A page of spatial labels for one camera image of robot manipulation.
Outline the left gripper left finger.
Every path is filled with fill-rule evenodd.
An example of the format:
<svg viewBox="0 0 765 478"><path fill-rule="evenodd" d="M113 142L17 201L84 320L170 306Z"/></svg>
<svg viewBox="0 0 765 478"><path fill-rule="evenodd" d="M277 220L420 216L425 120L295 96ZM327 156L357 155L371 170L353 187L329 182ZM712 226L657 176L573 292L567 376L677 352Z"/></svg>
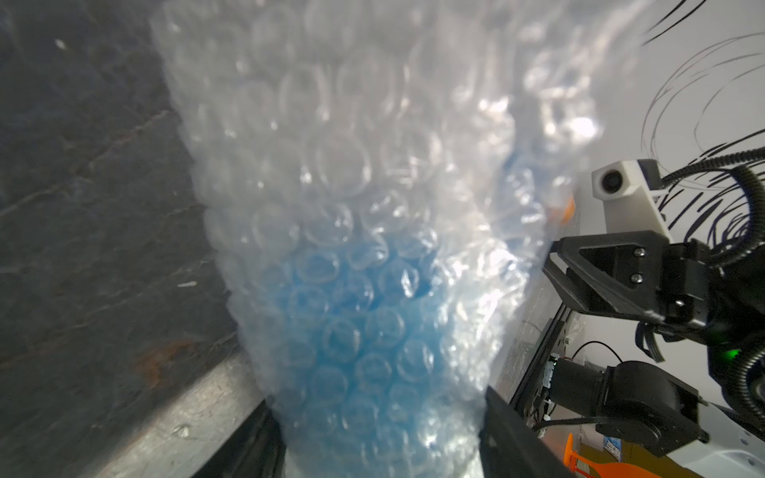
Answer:
<svg viewBox="0 0 765 478"><path fill-rule="evenodd" d="M286 445L266 400L241 423L193 478L280 478Z"/></svg>

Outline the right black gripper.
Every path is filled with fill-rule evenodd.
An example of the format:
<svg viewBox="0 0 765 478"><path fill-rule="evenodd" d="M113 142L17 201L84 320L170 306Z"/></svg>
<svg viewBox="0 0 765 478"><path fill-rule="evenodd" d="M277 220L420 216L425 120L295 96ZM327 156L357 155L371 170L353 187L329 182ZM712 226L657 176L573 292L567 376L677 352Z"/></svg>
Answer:
<svg viewBox="0 0 765 478"><path fill-rule="evenodd" d="M578 313L664 322L665 341L705 346L716 382L763 380L764 246L721 268L710 258L696 240L669 245L653 231L609 233L554 242L543 271Z"/></svg>

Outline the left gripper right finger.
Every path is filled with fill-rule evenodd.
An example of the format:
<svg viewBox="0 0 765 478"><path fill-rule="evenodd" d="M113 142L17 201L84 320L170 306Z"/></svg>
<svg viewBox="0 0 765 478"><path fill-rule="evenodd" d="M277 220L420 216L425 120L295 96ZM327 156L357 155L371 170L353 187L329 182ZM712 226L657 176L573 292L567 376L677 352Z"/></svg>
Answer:
<svg viewBox="0 0 765 478"><path fill-rule="evenodd" d="M486 478L570 478L574 474L494 388L486 390L480 459Z"/></svg>

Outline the blue plastic wine glass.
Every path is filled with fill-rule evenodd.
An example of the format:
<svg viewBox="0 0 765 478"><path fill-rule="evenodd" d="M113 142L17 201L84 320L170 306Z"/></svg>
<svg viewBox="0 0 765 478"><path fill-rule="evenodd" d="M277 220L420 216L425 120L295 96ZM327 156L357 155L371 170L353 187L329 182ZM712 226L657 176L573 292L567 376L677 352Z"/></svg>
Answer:
<svg viewBox="0 0 765 478"><path fill-rule="evenodd" d="M231 300L298 477L467 477L521 325L545 213L534 175L448 167L272 207L293 248Z"/></svg>

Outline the bubble wrap sheet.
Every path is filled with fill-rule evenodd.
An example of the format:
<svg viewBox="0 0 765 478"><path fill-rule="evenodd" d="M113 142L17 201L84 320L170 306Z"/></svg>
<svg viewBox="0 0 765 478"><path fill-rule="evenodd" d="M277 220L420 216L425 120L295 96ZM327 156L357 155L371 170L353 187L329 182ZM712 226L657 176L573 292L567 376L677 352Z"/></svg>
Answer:
<svg viewBox="0 0 765 478"><path fill-rule="evenodd" d="M167 1L153 38L295 477L467 477L643 1Z"/></svg>

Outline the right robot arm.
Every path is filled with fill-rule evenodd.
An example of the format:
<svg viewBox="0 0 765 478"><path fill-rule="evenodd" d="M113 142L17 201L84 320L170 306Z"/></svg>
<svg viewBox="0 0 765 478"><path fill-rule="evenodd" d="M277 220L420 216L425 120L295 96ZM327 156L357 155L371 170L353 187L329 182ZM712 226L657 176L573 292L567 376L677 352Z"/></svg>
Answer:
<svg viewBox="0 0 765 478"><path fill-rule="evenodd" d="M556 241L544 272L570 310L632 321L645 360L603 370L561 358L550 400L577 424L637 444L704 477L764 473L764 235L720 248L653 231ZM707 351L725 406L659 367L659 340Z"/></svg>

